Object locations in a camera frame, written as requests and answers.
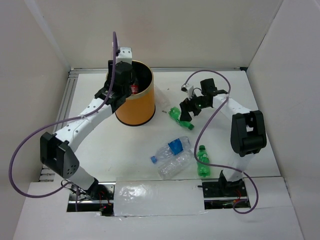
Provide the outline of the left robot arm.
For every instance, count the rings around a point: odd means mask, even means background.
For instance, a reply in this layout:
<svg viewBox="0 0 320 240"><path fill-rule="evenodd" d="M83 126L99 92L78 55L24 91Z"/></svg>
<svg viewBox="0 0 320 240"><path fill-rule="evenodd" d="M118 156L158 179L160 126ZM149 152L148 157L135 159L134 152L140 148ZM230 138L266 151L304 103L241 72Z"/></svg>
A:
<svg viewBox="0 0 320 240"><path fill-rule="evenodd" d="M88 200L96 200L106 188L86 172L75 154L82 141L105 119L112 116L131 95L131 86L136 80L132 64L109 61L111 77L94 96L77 119L53 134L40 137L40 160L63 179L80 188Z"/></svg>

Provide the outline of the clear bottle blue label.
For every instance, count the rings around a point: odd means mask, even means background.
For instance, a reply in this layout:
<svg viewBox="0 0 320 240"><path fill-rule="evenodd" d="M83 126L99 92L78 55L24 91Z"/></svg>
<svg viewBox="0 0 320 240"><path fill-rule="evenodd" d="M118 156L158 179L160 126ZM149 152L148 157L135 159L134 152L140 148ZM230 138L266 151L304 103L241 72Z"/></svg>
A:
<svg viewBox="0 0 320 240"><path fill-rule="evenodd" d="M150 157L150 160L153 164L157 162L165 161L175 155L180 154L184 150L191 148L190 139L187 136L181 136L166 145L160 147L153 156Z"/></svg>

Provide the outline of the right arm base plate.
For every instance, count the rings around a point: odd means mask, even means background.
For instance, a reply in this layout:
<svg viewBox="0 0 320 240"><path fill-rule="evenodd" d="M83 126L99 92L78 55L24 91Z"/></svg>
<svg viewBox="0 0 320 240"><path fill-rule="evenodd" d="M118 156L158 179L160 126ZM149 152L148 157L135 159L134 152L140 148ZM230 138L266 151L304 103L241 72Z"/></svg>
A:
<svg viewBox="0 0 320 240"><path fill-rule="evenodd" d="M239 186L227 190L222 190L217 180L202 181L197 187L202 190L205 210L232 209L238 202L236 209L251 207L243 181Z"/></svg>

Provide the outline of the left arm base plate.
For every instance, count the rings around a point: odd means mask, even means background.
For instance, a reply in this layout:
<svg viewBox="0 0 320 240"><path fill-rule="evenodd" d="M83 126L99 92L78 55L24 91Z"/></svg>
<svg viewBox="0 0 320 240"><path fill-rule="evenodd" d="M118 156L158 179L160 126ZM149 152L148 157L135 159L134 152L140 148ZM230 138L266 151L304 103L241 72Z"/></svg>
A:
<svg viewBox="0 0 320 240"><path fill-rule="evenodd" d="M66 187L69 193L66 211L69 213L94 212L100 216L113 217L116 183L100 182L99 185L102 190L92 198L80 188L77 190L74 185L69 184Z"/></svg>

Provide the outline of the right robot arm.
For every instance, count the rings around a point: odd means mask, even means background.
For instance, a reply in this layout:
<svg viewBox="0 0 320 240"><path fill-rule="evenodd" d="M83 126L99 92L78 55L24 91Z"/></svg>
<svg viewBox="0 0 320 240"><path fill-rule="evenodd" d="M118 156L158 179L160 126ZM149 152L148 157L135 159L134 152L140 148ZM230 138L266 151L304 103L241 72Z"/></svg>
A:
<svg viewBox="0 0 320 240"><path fill-rule="evenodd" d="M267 145L265 122L260 110L250 110L234 99L229 93L218 90L214 79L207 78L200 82L201 95L194 93L194 87L184 84L181 87L187 98L179 106L180 120L190 122L192 117L200 114L204 108L217 108L231 121L230 145L233 154L229 159L230 168L220 172L218 190L223 196L230 196L243 182L243 174L255 154Z"/></svg>

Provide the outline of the clear bottle red cap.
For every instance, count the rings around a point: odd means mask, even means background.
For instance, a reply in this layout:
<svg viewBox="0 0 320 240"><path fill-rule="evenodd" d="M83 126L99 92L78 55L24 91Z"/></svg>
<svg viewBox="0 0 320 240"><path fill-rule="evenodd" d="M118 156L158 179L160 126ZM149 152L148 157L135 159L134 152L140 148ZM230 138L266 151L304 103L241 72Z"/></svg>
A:
<svg viewBox="0 0 320 240"><path fill-rule="evenodd" d="M133 82L133 84L130 87L132 95L136 95L139 93L139 81L137 79Z"/></svg>

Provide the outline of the large clear crushed bottle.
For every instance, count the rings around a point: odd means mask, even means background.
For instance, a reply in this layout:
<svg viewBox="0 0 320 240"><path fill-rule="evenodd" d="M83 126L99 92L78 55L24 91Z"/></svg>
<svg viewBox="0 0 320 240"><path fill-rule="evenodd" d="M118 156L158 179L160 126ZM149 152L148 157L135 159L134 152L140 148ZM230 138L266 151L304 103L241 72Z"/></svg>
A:
<svg viewBox="0 0 320 240"><path fill-rule="evenodd" d="M184 150L162 163L157 168L158 174L162 180L170 180L180 172L187 169L193 162L193 159L193 151L191 149Z"/></svg>

